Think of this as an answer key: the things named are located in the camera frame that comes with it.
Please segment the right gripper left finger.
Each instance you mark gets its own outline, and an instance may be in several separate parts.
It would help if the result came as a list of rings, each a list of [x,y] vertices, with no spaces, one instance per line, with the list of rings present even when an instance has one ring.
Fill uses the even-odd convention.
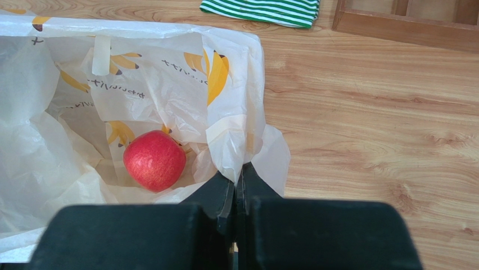
[[[179,204],[73,205],[50,221],[26,269],[201,269],[233,197],[220,174]]]

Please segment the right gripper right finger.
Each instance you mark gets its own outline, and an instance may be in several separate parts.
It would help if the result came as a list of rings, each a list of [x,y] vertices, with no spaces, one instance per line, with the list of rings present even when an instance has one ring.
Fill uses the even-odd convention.
[[[285,199],[250,163],[236,187],[239,269],[422,269],[387,203]]]

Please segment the red apple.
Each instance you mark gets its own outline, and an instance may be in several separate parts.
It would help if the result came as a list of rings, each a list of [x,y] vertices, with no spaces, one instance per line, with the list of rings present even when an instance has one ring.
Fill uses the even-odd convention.
[[[165,132],[152,130],[126,148],[123,162],[129,175],[152,192],[170,188],[186,165],[185,151]]]

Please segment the banana print plastic bag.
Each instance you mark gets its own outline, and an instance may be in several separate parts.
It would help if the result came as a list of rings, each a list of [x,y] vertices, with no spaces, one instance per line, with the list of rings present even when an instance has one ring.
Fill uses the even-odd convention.
[[[265,121],[255,34],[211,26],[1,10],[1,262],[29,261],[74,204],[178,203],[252,163],[284,195],[291,155]],[[125,149],[161,130],[186,151],[177,183],[133,181]]]

